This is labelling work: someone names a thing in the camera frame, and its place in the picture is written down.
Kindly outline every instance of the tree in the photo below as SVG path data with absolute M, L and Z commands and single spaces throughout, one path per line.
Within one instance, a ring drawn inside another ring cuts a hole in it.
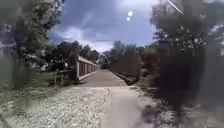
M 64 0 L 24 2 L 21 4 L 22 15 L 17 17 L 15 24 L 3 22 L 6 25 L 0 25 L 7 29 L 8 41 L 3 40 L 2 43 L 15 44 L 13 50 L 19 62 L 28 64 L 45 47 L 47 31 L 60 23 L 63 3 Z
M 99 59 L 99 53 L 96 50 L 90 51 L 90 55 L 88 57 L 88 60 L 96 62 L 98 59 Z
M 182 106 L 195 98 L 201 86 L 205 54 L 208 56 L 209 51 L 220 49 L 221 33 L 224 32 L 221 8 L 224 4 L 203 0 L 174 3 L 183 14 L 169 3 L 153 8 L 151 23 L 157 28 L 155 39 L 158 41 L 158 45 L 153 47 L 165 46 L 169 50 L 165 58 L 159 56 L 159 75 L 154 79 L 158 82 L 158 89 L 154 96 L 162 99 L 180 116 Z
M 90 51 L 91 51 L 90 46 L 89 46 L 89 45 L 85 45 L 85 46 L 81 49 L 79 55 L 82 56 L 82 57 L 84 57 L 84 58 L 88 58 L 88 57 L 90 56 Z

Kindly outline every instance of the gravel ground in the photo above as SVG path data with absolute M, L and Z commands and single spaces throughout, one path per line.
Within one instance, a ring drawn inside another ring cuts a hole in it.
M 106 88 L 73 87 L 7 120 L 13 128 L 99 128 L 109 101 Z

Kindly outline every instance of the cloud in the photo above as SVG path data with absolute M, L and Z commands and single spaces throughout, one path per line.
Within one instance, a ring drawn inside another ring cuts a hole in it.
M 110 40 L 97 40 L 99 37 L 107 37 L 102 33 L 96 33 L 95 39 L 86 39 L 84 38 L 84 34 L 86 33 L 86 29 L 80 29 L 77 27 L 69 27 L 67 29 L 56 28 L 54 33 L 60 38 L 64 39 L 64 41 L 73 42 L 75 40 L 79 41 L 82 45 L 89 45 L 92 49 L 97 50 L 98 52 L 104 52 L 113 47 L 113 42 Z
M 149 10 L 152 5 L 158 4 L 159 0 L 117 0 L 119 9 L 128 10 Z
M 92 12 L 87 12 L 81 22 L 81 28 L 85 27 L 93 19 L 93 17 L 94 17 L 94 14 Z

